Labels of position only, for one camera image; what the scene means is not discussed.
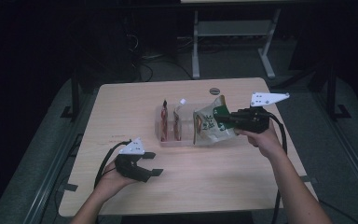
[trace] person's right hand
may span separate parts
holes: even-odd
[[[269,160],[275,155],[284,153],[271,119],[269,120],[269,128],[263,133],[251,133],[239,129],[236,129],[235,133],[247,135],[249,143],[258,147],[261,154]]]

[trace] gray carpet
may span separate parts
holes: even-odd
[[[257,48],[262,40],[243,40],[240,45],[231,45],[215,53],[200,55],[200,79],[262,77],[268,85],[278,84],[291,77],[296,71],[287,71],[296,41],[274,41],[269,58],[277,77],[269,80],[258,58]],[[147,65],[153,69],[150,81],[171,81],[189,79],[191,72],[191,54],[178,55],[176,63],[171,59],[156,59]],[[148,79],[150,71],[141,67],[143,79]],[[343,213],[358,220],[358,177],[351,167],[348,156],[328,124],[319,98],[324,98],[325,91],[319,95],[306,88],[310,78],[298,81],[286,90],[290,92],[289,100],[278,103],[285,125],[296,146],[298,155],[311,178],[315,178],[313,187],[319,198]],[[43,181],[51,168],[52,161],[60,150],[65,153],[87,125],[93,102],[98,89],[93,94],[81,93],[81,113],[76,121],[60,118],[63,109],[71,105],[71,86],[68,81],[46,114],[34,140],[24,155],[21,164],[13,175],[7,190],[0,201],[0,223],[22,223],[27,220],[40,220],[42,223],[67,223],[70,219],[57,213],[61,201],[60,186],[66,183],[76,157],[76,148],[67,160],[58,176],[53,176],[55,185],[43,205],[41,213],[30,213],[35,199],[40,195],[45,184]],[[345,105],[352,115],[351,119],[340,119],[337,125],[348,137],[358,155],[358,101],[351,88],[341,80],[337,83],[337,103]],[[337,210],[323,204],[325,211],[335,223],[355,223]],[[272,210],[253,211],[255,224],[270,223]],[[120,223],[121,217],[100,217],[100,223]],[[286,223],[284,210],[281,210],[277,223]]]

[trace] hand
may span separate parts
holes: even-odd
[[[249,143],[254,147],[258,147],[261,154],[269,160],[277,154],[284,153],[271,119],[269,120],[268,129],[263,133],[251,133],[239,129],[236,129],[235,133],[247,135]]]
[[[115,196],[124,187],[136,182],[138,181],[122,176],[116,170],[115,162],[112,161],[105,166],[103,176],[92,194],[104,203]]]

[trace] floor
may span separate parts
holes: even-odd
[[[204,46],[205,51],[200,55],[200,79],[262,77],[271,87],[298,72],[288,71],[296,46],[294,39],[275,40],[271,45],[268,56],[277,75],[275,79],[266,78],[257,54],[264,39],[230,41],[228,44],[220,39]],[[151,51],[146,56],[153,58],[157,54],[159,52]],[[188,80],[191,49],[182,50],[176,60],[164,56],[143,60],[139,69],[142,77],[136,80],[138,82]],[[278,108],[308,175],[314,179],[313,187],[323,202],[322,207],[334,223],[358,223],[358,175],[333,127],[339,126],[358,156],[358,101],[351,87],[339,79],[337,104],[345,105],[352,118],[340,119],[331,126],[324,112],[325,90],[310,92],[309,81],[310,76],[284,90],[271,91],[291,94],[289,100],[278,103]],[[62,185],[70,175],[97,94],[98,88],[89,93],[81,92],[80,114],[71,121],[60,118],[63,109],[71,105],[70,81],[62,86],[1,199],[0,223],[67,223],[70,220],[57,212]],[[43,190],[48,191],[48,197],[43,196]],[[35,209],[34,202],[41,202],[42,209]],[[121,219],[99,217],[99,222],[120,223]],[[255,224],[270,223],[272,210],[252,211],[252,219]],[[277,223],[286,222],[282,209]]]

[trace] white bracket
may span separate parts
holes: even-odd
[[[122,148],[118,154],[125,154],[125,155],[144,155],[144,145],[142,144],[141,138],[138,137],[137,139],[130,142],[124,148]]]
[[[280,93],[254,92],[252,94],[251,107],[272,105],[272,104],[278,103],[282,100],[285,100],[289,97],[290,97],[289,93],[280,94]]]

